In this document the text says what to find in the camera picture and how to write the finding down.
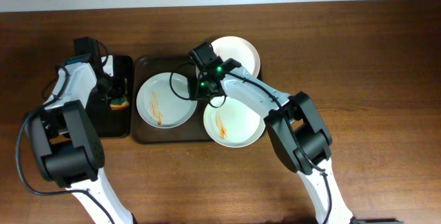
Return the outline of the green and yellow sponge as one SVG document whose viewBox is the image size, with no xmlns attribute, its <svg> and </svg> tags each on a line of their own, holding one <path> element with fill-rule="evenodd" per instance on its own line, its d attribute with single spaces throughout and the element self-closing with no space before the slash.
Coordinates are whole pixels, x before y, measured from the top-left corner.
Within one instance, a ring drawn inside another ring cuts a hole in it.
<svg viewBox="0 0 441 224">
<path fill-rule="evenodd" d="M 112 98 L 110 101 L 111 110 L 122 110 L 130 106 L 127 96 Z"/>
</svg>

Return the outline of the white plate top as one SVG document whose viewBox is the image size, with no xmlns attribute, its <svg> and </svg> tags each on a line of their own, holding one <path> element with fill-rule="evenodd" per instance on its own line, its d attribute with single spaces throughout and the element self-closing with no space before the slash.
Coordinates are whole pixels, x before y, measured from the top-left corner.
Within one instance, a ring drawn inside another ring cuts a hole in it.
<svg viewBox="0 0 441 224">
<path fill-rule="evenodd" d="M 256 48 L 247 40 L 226 36 L 211 42 L 214 52 L 223 61 L 235 59 L 246 68 L 248 73 L 258 78 L 260 73 L 260 57 Z"/>
</svg>

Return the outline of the white plate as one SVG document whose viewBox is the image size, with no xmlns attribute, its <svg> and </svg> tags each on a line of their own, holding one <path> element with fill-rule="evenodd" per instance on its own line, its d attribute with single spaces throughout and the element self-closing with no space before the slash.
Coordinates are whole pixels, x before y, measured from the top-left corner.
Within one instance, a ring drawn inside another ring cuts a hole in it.
<svg viewBox="0 0 441 224">
<path fill-rule="evenodd" d="M 150 77 L 136 96 L 136 109 L 147 124 L 155 128 L 175 128 L 195 112 L 196 101 L 190 101 L 187 78 L 163 72 Z"/>
<path fill-rule="evenodd" d="M 260 57 L 256 48 L 247 40 L 226 36 L 211 42 L 214 52 L 223 61 L 235 59 L 246 68 L 248 73 L 258 78 L 260 73 Z"/>
<path fill-rule="evenodd" d="M 255 111 L 236 99 L 221 96 L 206 106 L 203 125 L 215 142 L 231 148 L 251 145 L 265 131 L 265 123 Z"/>
</svg>

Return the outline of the white plate bottom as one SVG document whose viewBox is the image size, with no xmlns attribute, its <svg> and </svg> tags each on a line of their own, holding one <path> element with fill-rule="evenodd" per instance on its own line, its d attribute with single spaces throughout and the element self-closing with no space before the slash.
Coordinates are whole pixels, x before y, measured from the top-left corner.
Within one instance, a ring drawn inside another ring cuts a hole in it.
<svg viewBox="0 0 441 224">
<path fill-rule="evenodd" d="M 251 145 L 265 131 L 265 123 L 255 111 L 236 99 L 221 96 L 206 106 L 203 125 L 215 142 L 231 148 Z"/>
</svg>

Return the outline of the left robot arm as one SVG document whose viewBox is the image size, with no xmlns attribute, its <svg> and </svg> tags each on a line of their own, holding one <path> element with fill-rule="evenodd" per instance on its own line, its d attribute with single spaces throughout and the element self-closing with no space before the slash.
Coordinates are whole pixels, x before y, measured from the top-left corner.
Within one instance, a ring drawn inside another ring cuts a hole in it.
<svg viewBox="0 0 441 224">
<path fill-rule="evenodd" d="M 108 181 L 101 140 L 85 108 L 93 89 L 112 72 L 99 55 L 76 55 L 61 63 L 48 100 L 23 122 L 42 177 L 58 195 L 73 195 L 95 223 L 135 223 Z"/>
</svg>

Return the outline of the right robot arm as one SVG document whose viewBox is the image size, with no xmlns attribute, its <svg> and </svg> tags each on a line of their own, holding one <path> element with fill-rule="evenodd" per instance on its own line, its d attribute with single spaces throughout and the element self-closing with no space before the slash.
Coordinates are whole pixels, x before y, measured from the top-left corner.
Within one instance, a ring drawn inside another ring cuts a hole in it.
<svg viewBox="0 0 441 224">
<path fill-rule="evenodd" d="M 306 187 L 318 223 L 355 223 L 332 170 L 332 137 L 307 94 L 275 90 L 244 67 L 199 67 L 197 72 L 196 93 L 228 96 L 263 118 L 277 157 Z"/>
</svg>

